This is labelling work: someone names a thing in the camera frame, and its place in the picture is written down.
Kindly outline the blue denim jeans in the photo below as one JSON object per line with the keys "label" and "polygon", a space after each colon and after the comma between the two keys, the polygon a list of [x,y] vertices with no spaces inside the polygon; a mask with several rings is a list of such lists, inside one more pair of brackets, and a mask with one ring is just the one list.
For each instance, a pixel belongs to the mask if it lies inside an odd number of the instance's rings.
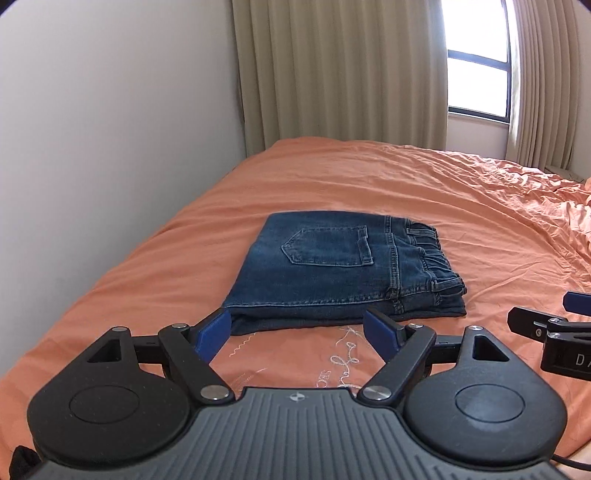
{"label": "blue denim jeans", "polygon": [[270,215],[223,306],[235,336],[359,324],[370,308],[396,321],[461,317],[467,288],[437,230],[348,211]]}

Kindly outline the orange bed sheet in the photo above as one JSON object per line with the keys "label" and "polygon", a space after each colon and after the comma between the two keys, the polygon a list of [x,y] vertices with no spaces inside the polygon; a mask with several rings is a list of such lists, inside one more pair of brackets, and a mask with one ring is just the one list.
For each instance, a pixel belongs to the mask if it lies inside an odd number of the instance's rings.
{"label": "orange bed sheet", "polygon": [[530,366],[538,343],[512,334],[508,311],[561,314],[567,291],[590,289],[590,190],[505,161],[376,142],[277,142],[235,167],[107,272],[1,381],[1,463],[29,445],[33,395],[116,325],[152,335],[197,323],[235,282],[266,217],[298,210],[359,211],[433,226],[463,278],[467,314],[431,326],[477,324]]}

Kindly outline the beige padded headboard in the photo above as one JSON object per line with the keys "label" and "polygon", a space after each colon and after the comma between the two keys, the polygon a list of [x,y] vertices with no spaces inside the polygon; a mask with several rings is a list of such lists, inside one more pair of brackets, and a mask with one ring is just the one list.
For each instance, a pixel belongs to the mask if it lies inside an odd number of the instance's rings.
{"label": "beige padded headboard", "polygon": [[562,169],[560,167],[556,167],[556,166],[552,166],[552,165],[547,165],[544,168],[544,171],[548,174],[555,174],[555,175],[560,176],[563,179],[577,182],[580,184],[586,184],[589,181],[589,178],[583,178],[581,175],[578,175],[578,174],[572,172],[571,170]]}

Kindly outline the beige right curtain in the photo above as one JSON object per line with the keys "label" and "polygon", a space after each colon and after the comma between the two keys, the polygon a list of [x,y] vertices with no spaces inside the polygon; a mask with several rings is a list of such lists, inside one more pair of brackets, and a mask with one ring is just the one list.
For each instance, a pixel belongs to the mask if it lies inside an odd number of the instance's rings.
{"label": "beige right curtain", "polygon": [[506,158],[567,171],[581,93],[580,45],[571,1],[509,1],[510,120]]}

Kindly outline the beige curtain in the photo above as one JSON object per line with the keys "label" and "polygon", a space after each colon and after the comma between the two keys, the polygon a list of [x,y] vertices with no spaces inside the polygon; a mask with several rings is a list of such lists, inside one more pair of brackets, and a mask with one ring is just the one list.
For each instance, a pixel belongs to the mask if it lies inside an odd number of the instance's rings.
{"label": "beige curtain", "polygon": [[506,158],[567,171],[581,93],[580,45],[571,1],[509,1],[510,120]]}
{"label": "beige curtain", "polygon": [[439,1],[235,1],[245,148],[304,136],[442,150]]}

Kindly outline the window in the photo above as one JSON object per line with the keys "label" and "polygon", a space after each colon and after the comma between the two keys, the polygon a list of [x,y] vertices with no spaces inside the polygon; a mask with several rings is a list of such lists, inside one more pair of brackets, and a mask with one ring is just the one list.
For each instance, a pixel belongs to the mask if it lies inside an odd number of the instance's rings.
{"label": "window", "polygon": [[442,3],[452,113],[502,123],[511,112],[511,52],[507,3]]}

